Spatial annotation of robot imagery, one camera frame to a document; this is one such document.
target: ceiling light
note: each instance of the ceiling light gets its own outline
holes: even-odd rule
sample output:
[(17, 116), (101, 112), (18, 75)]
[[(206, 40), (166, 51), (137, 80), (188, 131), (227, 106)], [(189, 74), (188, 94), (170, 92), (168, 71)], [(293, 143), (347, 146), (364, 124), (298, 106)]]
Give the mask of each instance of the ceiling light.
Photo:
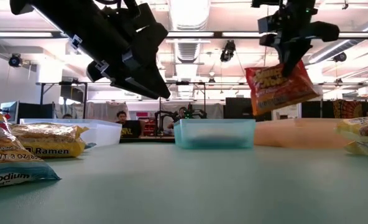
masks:
[(180, 32), (180, 31), (170, 31), (167, 37), (212, 37), (214, 32)]
[(223, 32), (223, 37), (261, 37), (258, 32)]
[(368, 38), (368, 32), (364, 33), (364, 32), (345, 32), (345, 33), (340, 33), (339, 34), (339, 38)]
[(51, 32), (0, 32), (2, 38), (28, 38), (28, 37), (53, 37)]
[(210, 44), (210, 40), (166, 40), (167, 44)]

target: person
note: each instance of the person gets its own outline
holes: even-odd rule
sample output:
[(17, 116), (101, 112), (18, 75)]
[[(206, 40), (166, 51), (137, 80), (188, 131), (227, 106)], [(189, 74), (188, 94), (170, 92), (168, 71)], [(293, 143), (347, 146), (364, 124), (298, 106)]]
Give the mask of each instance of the person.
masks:
[[(181, 107), (178, 110), (178, 120), (185, 118), (185, 112), (186, 112), (186, 107)], [(170, 124), (167, 125), (168, 129), (173, 129), (174, 128), (174, 121)]]
[(139, 138), (144, 136), (145, 122), (128, 121), (125, 111), (116, 114), (117, 123), (122, 125), (121, 138)]
[(65, 114), (64, 116), (62, 116), (62, 119), (72, 119), (72, 115), (70, 114)]

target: light green table surface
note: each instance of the light green table surface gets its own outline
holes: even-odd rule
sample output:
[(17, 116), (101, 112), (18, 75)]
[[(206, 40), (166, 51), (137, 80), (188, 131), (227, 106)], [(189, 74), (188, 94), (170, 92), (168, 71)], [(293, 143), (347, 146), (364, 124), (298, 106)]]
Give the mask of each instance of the light green table surface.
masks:
[(62, 180), (0, 188), (0, 224), (368, 224), (368, 157), (342, 150), (121, 144), (48, 163)]

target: ramen noodle package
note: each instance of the ramen noodle package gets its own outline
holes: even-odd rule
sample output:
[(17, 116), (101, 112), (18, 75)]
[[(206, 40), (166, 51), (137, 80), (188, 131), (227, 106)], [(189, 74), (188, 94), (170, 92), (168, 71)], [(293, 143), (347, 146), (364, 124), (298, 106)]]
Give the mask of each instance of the ramen noodle package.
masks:
[(15, 137), (31, 153), (41, 158), (77, 157), (85, 149), (80, 134), (88, 130), (61, 124), (13, 124)]
[(0, 187), (35, 180), (59, 180), (42, 159), (26, 151), (0, 114)]
[(368, 156), (368, 143), (353, 141), (344, 148), (351, 154)]
[(315, 92), (302, 61), (289, 77), (282, 76), (283, 64), (269, 68), (247, 68), (254, 115), (301, 103), (319, 94)]
[(368, 117), (344, 119), (337, 125), (338, 133), (357, 142), (368, 142)]

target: plastic bin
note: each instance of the plastic bin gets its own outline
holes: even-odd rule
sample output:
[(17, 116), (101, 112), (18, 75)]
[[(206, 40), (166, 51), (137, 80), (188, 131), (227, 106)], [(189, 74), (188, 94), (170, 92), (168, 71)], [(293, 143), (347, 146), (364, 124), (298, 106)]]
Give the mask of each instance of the plastic bin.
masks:
[(176, 145), (185, 149), (251, 149), (254, 119), (181, 119), (174, 125)]
[(67, 126), (87, 127), (89, 130), (80, 135), (86, 144), (96, 143), (98, 146), (109, 146), (119, 143), (122, 125), (94, 119), (21, 119), (20, 124), (53, 123)]

